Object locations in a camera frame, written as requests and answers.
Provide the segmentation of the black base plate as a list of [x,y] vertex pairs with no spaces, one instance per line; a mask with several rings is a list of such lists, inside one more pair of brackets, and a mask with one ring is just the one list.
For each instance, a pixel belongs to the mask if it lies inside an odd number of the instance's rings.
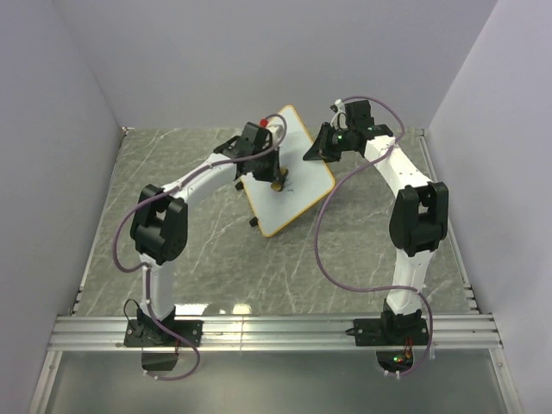
[[406,325],[386,322],[383,319],[355,319],[353,326],[345,330],[347,336],[354,338],[358,347],[404,346],[408,343],[421,346],[430,340],[429,329],[422,319]]
[[[203,334],[203,322],[201,320],[175,320],[168,327],[178,336],[198,347]],[[155,323],[142,323],[138,320],[130,320],[123,340],[126,348],[158,348],[158,347],[188,347],[180,339],[168,334]]]

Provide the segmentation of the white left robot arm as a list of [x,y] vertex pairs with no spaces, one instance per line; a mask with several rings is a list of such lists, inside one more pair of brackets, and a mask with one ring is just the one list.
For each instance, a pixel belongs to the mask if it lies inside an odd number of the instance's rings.
[[171,265],[187,244],[190,210],[249,173],[262,182],[283,184],[286,170],[280,168],[279,144],[286,133],[286,121],[248,122],[239,135],[216,147],[184,177],[170,185],[148,185],[142,190],[130,226],[143,274],[143,296],[136,319],[155,347],[166,346],[176,333]]

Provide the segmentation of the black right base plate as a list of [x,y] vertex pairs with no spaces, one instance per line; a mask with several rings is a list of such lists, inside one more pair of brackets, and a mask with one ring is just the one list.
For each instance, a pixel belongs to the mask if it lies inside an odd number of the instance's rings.
[[429,329],[422,319],[406,325],[386,322],[383,319],[355,319],[353,326],[345,330],[347,336],[354,338],[358,347],[404,346],[408,343],[421,346],[430,340]]

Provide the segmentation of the aluminium mounting rail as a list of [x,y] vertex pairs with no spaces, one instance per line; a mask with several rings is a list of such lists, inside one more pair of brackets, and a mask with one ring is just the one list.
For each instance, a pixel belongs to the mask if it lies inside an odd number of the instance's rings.
[[[202,317],[199,345],[210,351],[362,351],[346,334],[356,315],[294,315],[290,317]],[[138,351],[123,344],[124,317],[60,317],[48,351]],[[434,317],[433,349],[501,348],[490,315],[460,314]]]

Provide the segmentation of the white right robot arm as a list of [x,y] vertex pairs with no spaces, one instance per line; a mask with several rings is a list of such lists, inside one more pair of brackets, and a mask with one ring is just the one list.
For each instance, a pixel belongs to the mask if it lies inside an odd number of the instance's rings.
[[422,312],[422,290],[429,263],[449,228],[449,189],[422,173],[400,148],[401,138],[371,114],[374,100],[349,97],[336,100],[334,116],[324,122],[305,161],[337,162],[355,151],[374,166],[395,197],[389,235],[396,248],[392,284],[376,318],[353,322],[347,335],[358,346],[427,345],[430,327]]

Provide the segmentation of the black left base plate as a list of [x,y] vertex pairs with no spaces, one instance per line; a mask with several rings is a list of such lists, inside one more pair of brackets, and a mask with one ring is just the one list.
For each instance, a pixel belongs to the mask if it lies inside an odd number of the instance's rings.
[[[198,347],[203,334],[203,322],[201,320],[175,320],[168,327],[178,336]],[[158,348],[158,347],[188,347],[180,339],[168,334],[155,323],[142,323],[138,320],[130,320],[123,340],[126,348]]]

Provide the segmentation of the yellow-framed whiteboard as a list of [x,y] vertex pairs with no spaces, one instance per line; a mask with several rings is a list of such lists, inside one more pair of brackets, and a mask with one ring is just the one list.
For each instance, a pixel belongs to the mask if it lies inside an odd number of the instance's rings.
[[288,172],[283,189],[275,191],[269,183],[255,180],[250,173],[241,177],[255,223],[266,238],[299,218],[336,185],[336,179],[323,161],[303,160],[314,140],[295,108],[288,104],[279,113],[287,123],[287,133],[279,150],[279,163]]

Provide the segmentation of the yellow whiteboard eraser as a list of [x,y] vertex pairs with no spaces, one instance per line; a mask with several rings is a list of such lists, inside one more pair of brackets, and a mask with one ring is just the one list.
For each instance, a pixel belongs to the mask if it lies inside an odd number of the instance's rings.
[[271,183],[271,189],[276,192],[283,191],[287,175],[288,169],[281,166],[279,172],[276,174],[275,180]]

